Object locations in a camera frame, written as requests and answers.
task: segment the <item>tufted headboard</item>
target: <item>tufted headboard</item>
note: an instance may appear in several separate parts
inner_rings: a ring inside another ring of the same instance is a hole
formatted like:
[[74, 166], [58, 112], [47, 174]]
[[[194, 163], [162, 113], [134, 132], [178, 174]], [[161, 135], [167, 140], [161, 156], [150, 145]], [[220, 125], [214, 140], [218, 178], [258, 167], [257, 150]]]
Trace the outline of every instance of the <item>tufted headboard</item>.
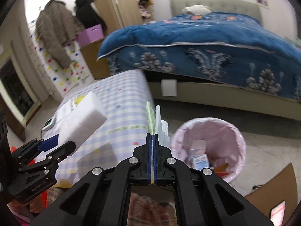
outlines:
[[170, 0], [171, 12], [173, 16], [182, 14], [185, 7], [201, 4], [213, 9], [214, 12], [241, 13], [249, 15], [260, 21], [262, 18], [259, 6], [255, 3], [241, 0]]

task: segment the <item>pillow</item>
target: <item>pillow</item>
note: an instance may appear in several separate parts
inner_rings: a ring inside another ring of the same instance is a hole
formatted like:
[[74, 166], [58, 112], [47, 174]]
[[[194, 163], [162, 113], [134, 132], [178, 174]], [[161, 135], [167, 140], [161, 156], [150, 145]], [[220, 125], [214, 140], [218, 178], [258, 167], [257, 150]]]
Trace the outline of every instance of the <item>pillow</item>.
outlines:
[[190, 14], [194, 14], [194, 15], [201, 15], [201, 16], [205, 16], [208, 15], [210, 13], [212, 13], [211, 8], [204, 6], [204, 5], [193, 5], [191, 7], [186, 7], [183, 9], [184, 13], [190, 13]]

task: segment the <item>silver bolt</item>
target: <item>silver bolt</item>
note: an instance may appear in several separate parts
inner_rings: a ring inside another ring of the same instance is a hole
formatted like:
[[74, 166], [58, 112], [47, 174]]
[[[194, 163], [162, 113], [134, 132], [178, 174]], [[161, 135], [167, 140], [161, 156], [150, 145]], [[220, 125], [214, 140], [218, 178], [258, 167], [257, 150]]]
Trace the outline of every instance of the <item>silver bolt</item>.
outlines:
[[168, 159], [166, 160], [166, 162], [167, 162], [168, 164], [175, 164], [176, 160], [175, 160], [175, 158], [168, 158]]
[[138, 162], [138, 158], [136, 157], [131, 157], [129, 160], [128, 160], [129, 163], [132, 163], [132, 164], [135, 164]]
[[93, 173], [94, 175], [99, 175], [99, 174], [101, 174], [101, 172], [102, 172], [102, 169], [101, 169], [100, 167], [95, 167], [95, 168], [92, 170], [92, 173]]
[[205, 168], [205, 169], [203, 170], [203, 173], [204, 173], [206, 176], [210, 176], [210, 175], [212, 174], [212, 170], [209, 169], [209, 168]]

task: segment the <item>device screen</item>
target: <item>device screen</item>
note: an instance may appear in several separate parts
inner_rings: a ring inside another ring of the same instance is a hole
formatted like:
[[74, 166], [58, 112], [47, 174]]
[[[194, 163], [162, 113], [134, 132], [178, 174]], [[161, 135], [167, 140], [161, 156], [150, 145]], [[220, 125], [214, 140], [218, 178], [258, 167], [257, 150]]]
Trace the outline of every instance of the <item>device screen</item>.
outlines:
[[48, 126], [51, 123], [51, 120], [52, 118], [45, 123], [44, 127]]
[[278, 206], [271, 210], [270, 220], [275, 226], [282, 226], [285, 210], [285, 201], [281, 202]]

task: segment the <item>blue and white gingham cloth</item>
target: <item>blue and white gingham cloth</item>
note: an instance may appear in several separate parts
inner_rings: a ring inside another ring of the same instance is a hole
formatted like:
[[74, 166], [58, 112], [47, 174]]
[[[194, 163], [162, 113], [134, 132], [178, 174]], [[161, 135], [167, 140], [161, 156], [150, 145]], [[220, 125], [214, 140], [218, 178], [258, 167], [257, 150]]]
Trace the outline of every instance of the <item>blue and white gingham cloth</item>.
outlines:
[[[101, 80], [67, 96], [59, 108], [75, 95], [93, 91], [101, 100], [107, 120], [74, 153], [59, 163], [56, 187], [70, 188], [94, 167], [108, 169], [133, 155], [134, 148], [145, 144], [148, 132], [146, 102], [153, 103], [144, 74], [130, 70]], [[44, 139], [57, 134], [56, 125]], [[36, 162], [56, 149], [42, 152]]]

